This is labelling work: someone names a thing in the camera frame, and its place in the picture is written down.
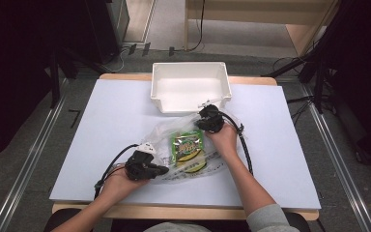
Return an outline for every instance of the wooden table edge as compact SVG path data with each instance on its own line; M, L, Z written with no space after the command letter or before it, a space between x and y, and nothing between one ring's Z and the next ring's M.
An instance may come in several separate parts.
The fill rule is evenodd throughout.
M152 80L151 73L106 73L100 79L111 80ZM272 77L263 76L235 76L229 75L228 80L231 84L255 84L255 85L275 85L276 80Z
M52 214L62 209L84 209L89 203L63 203L55 202ZM284 212L297 213L306 220L316 220L318 210L283 209ZM105 218L139 218L139 219L223 219L245 220L243 209L237 208L203 208L192 206L154 206L118 204L113 206Z

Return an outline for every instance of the gray floor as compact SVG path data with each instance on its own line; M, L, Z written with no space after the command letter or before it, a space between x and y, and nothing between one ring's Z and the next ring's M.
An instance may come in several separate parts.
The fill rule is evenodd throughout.
M185 1L156 0L146 43L150 49L182 49L185 33ZM188 48L200 39L200 20L188 22ZM203 20L203 40L199 52L257 57L296 57L283 24Z
M170 57L166 52L157 51L142 56L142 51L137 50L134 54L125 56L125 67L122 73L150 73L154 62L219 60L227 64L229 74L258 75L271 71L276 59L198 53L176 53ZM116 67L121 65L118 58L111 64ZM69 109L84 110L98 77L96 73L82 68L78 79L69 80L65 104L44 146L29 184L14 211L8 231L43 230L51 215L52 202L48 200L48 196L77 128L77 125L71 128L75 113L69 112ZM295 78L279 77L277 80L278 84L283 86L287 99L303 96L300 84ZM0 207L44 123L49 112L49 104L50 95L43 99L10 146L0 154ZM290 104L290 110L294 113L301 105L302 103ZM325 116L366 204L371 205L371 166L356 161L354 148L338 119L329 111L326 111ZM327 231L360 231L350 201L338 180L327 148L309 110L300 116L296 128L316 189L321 196L321 223ZM310 221L309 224L312 231L322 231L316 221ZM110 220L106 219L96 231L107 231L109 225Z

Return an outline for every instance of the metal rail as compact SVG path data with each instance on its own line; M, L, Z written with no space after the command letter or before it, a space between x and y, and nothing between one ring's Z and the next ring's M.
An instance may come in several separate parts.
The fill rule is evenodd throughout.
M4 204L0 210L0 232L7 230L9 223L11 222L14 211L20 201L20 198L23 195L23 192L28 185L28 182L32 176L33 171L35 170L36 164L39 161L44 144L47 141L47 138L50 136L50 132L56 123L56 120L59 116L59 113L62 109L62 106L65 102L65 95L68 90L69 82L64 79L61 87L61 92L63 93L61 99L58 103L49 111L49 114L44 121L43 127L38 134L34 144L29 150L29 155L24 162L22 169L20 170L14 185L11 188L11 191L6 196Z
M312 91L308 85L302 84L302 90L305 96L312 95ZM319 132L324 139L325 145L327 146L328 154L333 162L338 178L348 196L352 209L355 212L360 229L362 231L371 232L371 217L369 211L367 210L366 204L357 189L357 185L355 184L354 179L352 178L352 175L349 172L345 161L342 159L342 155L340 154L335 141L333 140L327 122L325 121L325 117L323 114L318 112L317 108L313 104L310 106L310 110Z

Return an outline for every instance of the black stand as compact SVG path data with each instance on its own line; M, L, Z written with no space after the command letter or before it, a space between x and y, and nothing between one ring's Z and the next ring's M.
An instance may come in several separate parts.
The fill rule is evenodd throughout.
M107 73L107 71L102 67L84 59L68 48L53 50L50 54L50 77L52 79L52 103L50 105L50 108L53 108L60 100L58 68L60 67L66 78L76 78L77 76L77 69L71 60L77 60L81 62L98 74Z
M309 82L314 74L316 73L316 83L314 89L314 98L313 102L318 109L320 114L323 113L322 111L322 92L324 86L324 77L327 71L327 52L328 46L334 42L334 36L337 35L337 28L339 27L340 23L343 19L347 16L347 12L352 7L353 1L342 1L340 3L338 12L336 13L335 17L333 18L330 25L327 27L325 34L322 38L317 42L315 47L304 56L295 59L288 65L276 70L274 72L264 74L262 76L269 76L269 77L278 77L285 72L294 69L295 67L305 64L303 69L300 71L298 78L301 83Z

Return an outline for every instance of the white table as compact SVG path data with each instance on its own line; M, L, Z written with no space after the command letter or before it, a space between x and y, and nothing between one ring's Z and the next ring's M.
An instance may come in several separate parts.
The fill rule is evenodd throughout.
M106 74L98 80L51 192L53 211L85 207L93 200L94 184L121 150L139 143L156 123L173 120L151 103L147 79L149 74ZM266 77L230 77L231 83L270 81L275 83ZM281 87L232 84L231 88L233 98L226 108L245 126L254 175L285 211L316 219L321 206ZM128 151L120 161L131 154ZM106 217L244 219L245 215L225 170L175 185L148 184Z

